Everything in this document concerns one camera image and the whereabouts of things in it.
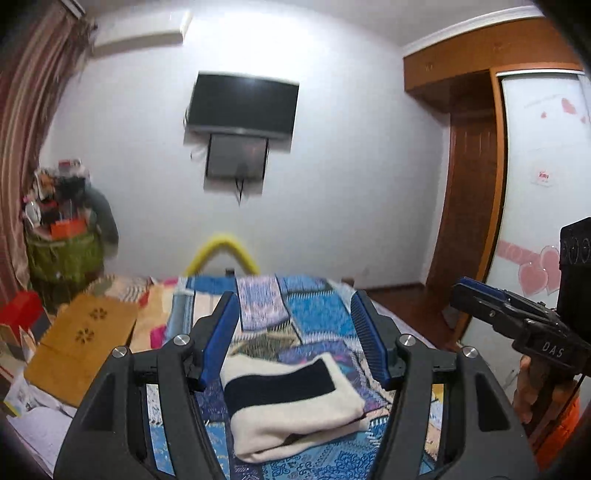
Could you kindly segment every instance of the black stripe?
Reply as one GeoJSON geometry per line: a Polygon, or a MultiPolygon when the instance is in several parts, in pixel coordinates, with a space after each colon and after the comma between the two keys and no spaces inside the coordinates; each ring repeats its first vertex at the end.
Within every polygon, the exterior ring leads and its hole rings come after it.
{"type": "Polygon", "coordinates": [[[223,390],[228,413],[255,405],[308,400],[335,391],[324,360],[285,375],[246,375],[230,380],[223,390]]]}

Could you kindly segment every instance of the red box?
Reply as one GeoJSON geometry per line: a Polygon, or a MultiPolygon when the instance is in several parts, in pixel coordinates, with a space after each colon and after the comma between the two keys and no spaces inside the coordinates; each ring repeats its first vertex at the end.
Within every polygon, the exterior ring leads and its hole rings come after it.
{"type": "Polygon", "coordinates": [[[0,338],[6,343],[21,346],[21,334],[18,328],[28,331],[42,313],[44,313],[43,305],[37,293],[19,292],[0,310],[0,338]]]}

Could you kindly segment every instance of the monitor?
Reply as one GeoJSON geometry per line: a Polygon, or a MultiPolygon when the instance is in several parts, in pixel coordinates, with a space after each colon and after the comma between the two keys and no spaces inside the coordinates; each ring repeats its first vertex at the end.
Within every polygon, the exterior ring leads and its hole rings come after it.
{"type": "Polygon", "coordinates": [[[289,138],[297,84],[257,77],[199,73],[187,113],[190,130],[289,138]]]}
{"type": "Polygon", "coordinates": [[[262,180],[268,140],[243,135],[212,134],[205,176],[214,179],[262,180]]]}

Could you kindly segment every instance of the wooden floor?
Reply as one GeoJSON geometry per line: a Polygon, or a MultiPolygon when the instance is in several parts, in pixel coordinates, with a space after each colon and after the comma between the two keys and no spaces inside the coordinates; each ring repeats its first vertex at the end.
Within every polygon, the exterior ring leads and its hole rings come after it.
{"type": "Polygon", "coordinates": [[[367,290],[367,294],[408,323],[437,348],[454,349],[453,330],[443,319],[441,302],[429,295],[422,285],[376,288],[367,290]]]}

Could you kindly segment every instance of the curtain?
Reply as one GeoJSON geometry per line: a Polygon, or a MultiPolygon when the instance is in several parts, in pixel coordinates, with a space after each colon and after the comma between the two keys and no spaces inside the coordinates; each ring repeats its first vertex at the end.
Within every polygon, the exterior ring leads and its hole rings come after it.
{"type": "Polygon", "coordinates": [[[28,284],[21,199],[31,186],[59,98],[89,45],[91,27],[57,2],[20,25],[26,40],[0,73],[0,307],[28,284]]]}

